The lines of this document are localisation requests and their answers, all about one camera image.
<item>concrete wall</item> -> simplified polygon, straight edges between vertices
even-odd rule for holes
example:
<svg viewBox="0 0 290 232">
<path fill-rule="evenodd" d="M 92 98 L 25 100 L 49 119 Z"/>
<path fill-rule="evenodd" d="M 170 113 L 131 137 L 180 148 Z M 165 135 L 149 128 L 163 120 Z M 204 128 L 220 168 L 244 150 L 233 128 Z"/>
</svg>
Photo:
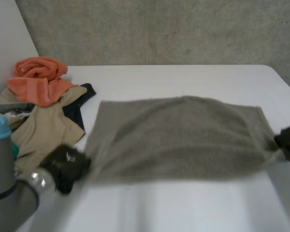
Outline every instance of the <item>concrete wall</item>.
<svg viewBox="0 0 290 232">
<path fill-rule="evenodd" d="M 15 1 L 0 0 L 0 92 L 13 76 L 14 64 L 37 55 Z"/>
<path fill-rule="evenodd" d="M 290 85 L 288 0 L 16 0 L 68 65 L 265 64 Z"/>
</svg>

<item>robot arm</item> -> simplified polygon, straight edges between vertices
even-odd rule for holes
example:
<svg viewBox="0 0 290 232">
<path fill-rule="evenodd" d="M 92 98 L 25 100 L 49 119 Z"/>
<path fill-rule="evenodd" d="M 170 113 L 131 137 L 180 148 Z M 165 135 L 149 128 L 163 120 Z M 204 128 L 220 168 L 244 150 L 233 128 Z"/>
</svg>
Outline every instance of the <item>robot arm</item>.
<svg viewBox="0 0 290 232">
<path fill-rule="evenodd" d="M 51 200 L 59 190 L 69 194 L 74 181 L 84 176 L 91 160 L 82 153 L 61 145 L 32 172 L 23 172 L 9 190 L 0 194 L 0 232 L 14 232 L 39 205 Z"/>
</svg>

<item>table surface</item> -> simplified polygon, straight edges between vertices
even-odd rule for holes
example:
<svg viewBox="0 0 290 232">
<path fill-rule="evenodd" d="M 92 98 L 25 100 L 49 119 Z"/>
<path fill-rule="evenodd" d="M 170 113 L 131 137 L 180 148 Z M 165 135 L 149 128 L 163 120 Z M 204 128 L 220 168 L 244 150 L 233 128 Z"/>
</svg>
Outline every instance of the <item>table surface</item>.
<svg viewBox="0 0 290 232">
<path fill-rule="evenodd" d="M 262 107 L 277 133 L 290 125 L 290 87 L 264 65 L 70 66 L 64 78 L 97 92 L 81 109 L 87 134 L 79 149 L 102 99 L 210 97 Z M 77 184 L 18 231 L 290 232 L 290 164 L 232 181 Z"/>
</svg>

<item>black cloth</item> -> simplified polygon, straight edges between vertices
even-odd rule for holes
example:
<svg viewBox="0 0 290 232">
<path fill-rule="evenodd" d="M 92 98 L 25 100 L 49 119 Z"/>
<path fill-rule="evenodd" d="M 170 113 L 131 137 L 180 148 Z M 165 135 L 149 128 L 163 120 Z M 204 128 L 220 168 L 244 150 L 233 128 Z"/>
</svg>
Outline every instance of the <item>black cloth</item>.
<svg viewBox="0 0 290 232">
<path fill-rule="evenodd" d="M 81 106 L 85 104 L 86 101 L 88 101 L 90 98 L 92 98 L 97 93 L 92 88 L 92 85 L 89 83 L 81 85 L 82 87 L 85 87 L 87 89 L 87 92 L 80 96 L 76 101 L 71 103 L 70 105 L 67 105 L 63 107 L 63 113 L 65 117 L 68 117 L 73 122 L 75 122 L 80 128 L 85 130 L 83 126 L 83 118 L 81 114 Z"/>
<path fill-rule="evenodd" d="M 83 177 L 89 170 L 91 159 L 74 148 L 60 145 L 40 163 L 54 178 L 56 188 L 62 194 L 72 191 L 75 181 Z"/>
</svg>

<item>beige cloth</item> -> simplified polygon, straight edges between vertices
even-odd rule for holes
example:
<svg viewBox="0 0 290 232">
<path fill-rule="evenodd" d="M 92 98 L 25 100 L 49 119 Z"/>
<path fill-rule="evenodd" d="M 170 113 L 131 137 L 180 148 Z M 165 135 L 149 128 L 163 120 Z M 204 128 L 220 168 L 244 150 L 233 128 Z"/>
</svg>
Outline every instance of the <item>beige cloth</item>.
<svg viewBox="0 0 290 232">
<path fill-rule="evenodd" d="M 74 86 L 69 88 L 59 99 L 60 105 L 65 107 L 76 101 L 81 95 L 85 94 L 87 89 L 82 86 Z"/>
<path fill-rule="evenodd" d="M 59 144 L 75 145 L 84 131 L 63 114 L 66 106 L 86 92 L 84 87 L 72 87 L 62 95 L 61 101 L 49 107 L 35 106 L 30 117 L 12 134 L 18 146 L 17 168 L 36 168 L 41 160 Z"/>
<path fill-rule="evenodd" d="M 29 102 L 19 102 L 16 99 L 16 95 L 12 93 L 9 88 L 4 89 L 0 94 L 0 115 L 4 115 L 8 119 L 9 126 L 12 130 L 17 129 L 30 115 L 30 113 L 28 113 L 26 116 L 21 116 L 21 113 L 18 114 L 18 112 L 15 112 L 14 109 L 18 109 L 19 107 L 24 111 L 29 111 L 33 108 L 33 104 Z"/>
</svg>

